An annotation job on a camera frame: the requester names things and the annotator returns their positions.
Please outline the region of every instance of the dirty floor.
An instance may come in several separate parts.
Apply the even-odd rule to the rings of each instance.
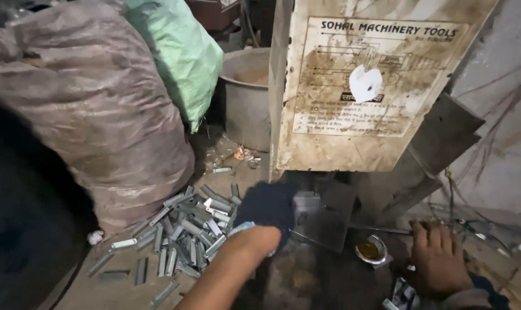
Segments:
[[[205,141],[194,141],[202,144]],[[208,184],[215,192],[229,196],[230,184],[237,183],[243,196],[248,187],[268,177],[268,155],[262,158],[257,169],[251,169],[243,160],[228,157],[223,166],[231,166],[230,172],[201,174],[205,168],[202,162],[206,152],[197,152],[200,164],[199,177],[192,179],[195,188]],[[389,253],[395,261],[404,260],[407,255],[404,244],[394,236],[380,235],[389,246]],[[122,234],[112,241],[127,239]],[[249,280],[234,304],[234,309],[376,309],[390,292],[391,272],[389,267],[373,270],[354,255],[353,240],[359,236],[348,236],[347,245],[341,254],[316,246],[290,241],[285,249],[275,257],[267,259],[257,270],[256,278]],[[126,281],[100,282],[98,277],[88,278],[86,271],[96,259],[102,256],[106,245],[94,247],[86,257],[82,268],[74,278],[56,310],[117,309],[146,310],[150,301],[163,290],[172,279],[156,275],[157,255],[147,248],[140,253],[133,249],[119,252],[102,271],[130,270]],[[140,257],[148,257],[146,284],[134,286],[135,269]],[[176,276],[181,284],[178,293],[185,294],[194,284],[187,275]],[[176,293],[173,293],[160,307],[172,309]]]

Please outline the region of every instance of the plastic bag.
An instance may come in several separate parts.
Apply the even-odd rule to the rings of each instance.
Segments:
[[[168,95],[196,132],[209,108],[223,51],[184,0],[125,0],[127,20],[154,56]]]
[[[157,212],[192,175],[194,155],[146,43],[105,1],[58,4],[0,29],[22,55],[0,61],[0,99],[69,165],[110,235]]]

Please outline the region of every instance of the black glove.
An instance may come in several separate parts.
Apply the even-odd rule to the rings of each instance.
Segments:
[[[281,231],[278,250],[282,249],[295,228],[293,197],[297,188],[287,184],[259,182],[247,190],[234,221],[234,227],[244,222],[274,226]]]

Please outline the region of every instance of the yellow oil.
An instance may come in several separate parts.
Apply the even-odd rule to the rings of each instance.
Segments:
[[[373,242],[363,241],[358,245],[358,251],[366,258],[371,260],[379,260],[381,259],[381,255],[379,254],[379,250],[377,246]]]

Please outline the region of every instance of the pile of metal pieces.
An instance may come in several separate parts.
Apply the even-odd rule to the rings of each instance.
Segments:
[[[133,239],[112,243],[109,252],[88,271],[88,277],[94,276],[118,250],[134,246],[136,251],[141,251],[152,244],[153,253],[159,255],[156,272],[159,277],[183,272],[199,278],[226,241],[241,204],[237,184],[231,185],[232,197],[229,200],[207,185],[200,189],[207,199],[193,194],[194,188],[188,187],[185,193],[165,201],[159,213],[132,230]],[[135,286],[146,283],[146,269],[147,257],[142,257],[136,268]],[[128,270],[105,271],[99,274],[99,278],[126,280],[128,275]],[[152,309],[157,309],[177,287],[178,283],[173,280],[151,301]]]

